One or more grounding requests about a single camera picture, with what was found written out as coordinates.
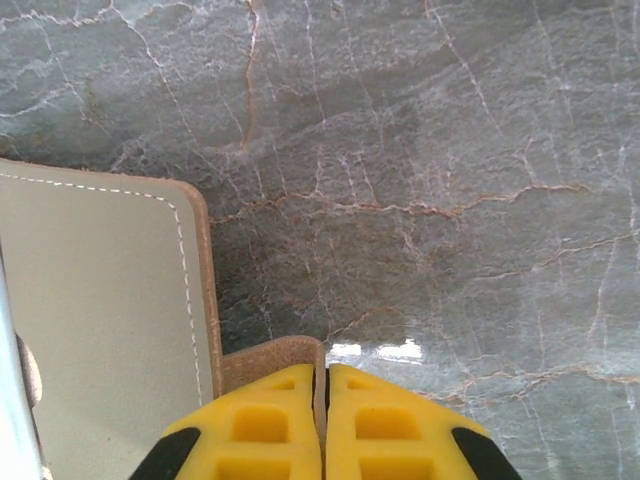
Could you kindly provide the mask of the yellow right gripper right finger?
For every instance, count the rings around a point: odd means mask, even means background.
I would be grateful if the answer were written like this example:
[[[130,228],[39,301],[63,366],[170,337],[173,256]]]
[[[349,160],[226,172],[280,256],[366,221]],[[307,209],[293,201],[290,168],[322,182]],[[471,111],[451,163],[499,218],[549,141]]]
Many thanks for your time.
[[[479,423],[343,364],[327,368],[327,479],[513,479]]]

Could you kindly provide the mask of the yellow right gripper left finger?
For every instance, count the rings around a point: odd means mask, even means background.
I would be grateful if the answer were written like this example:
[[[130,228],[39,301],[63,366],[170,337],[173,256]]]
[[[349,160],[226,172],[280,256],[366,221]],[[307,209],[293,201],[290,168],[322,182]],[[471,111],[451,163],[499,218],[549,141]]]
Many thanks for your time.
[[[132,479],[318,479],[314,367],[287,367],[171,424]]]

